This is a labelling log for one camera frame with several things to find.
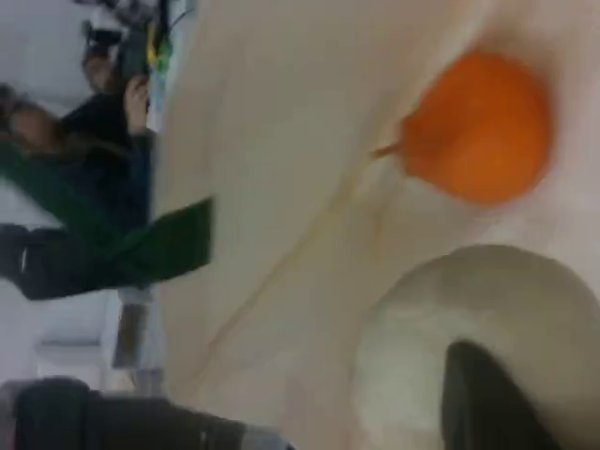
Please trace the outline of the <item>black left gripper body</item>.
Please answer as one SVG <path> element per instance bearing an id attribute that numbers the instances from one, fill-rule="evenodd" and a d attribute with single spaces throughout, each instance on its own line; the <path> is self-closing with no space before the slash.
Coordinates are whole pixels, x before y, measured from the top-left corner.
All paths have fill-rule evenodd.
<path id="1" fill-rule="evenodd" d="M 136 278 L 104 262 L 64 229 L 1 226 L 1 278 L 29 300 L 133 286 Z"/>

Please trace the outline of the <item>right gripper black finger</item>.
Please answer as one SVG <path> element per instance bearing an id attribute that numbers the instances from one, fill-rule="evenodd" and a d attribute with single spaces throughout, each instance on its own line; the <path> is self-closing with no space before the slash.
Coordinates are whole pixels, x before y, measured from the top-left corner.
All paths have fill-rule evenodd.
<path id="1" fill-rule="evenodd" d="M 441 434 L 445 449 L 560 447 L 504 366 L 466 340 L 446 350 Z"/>

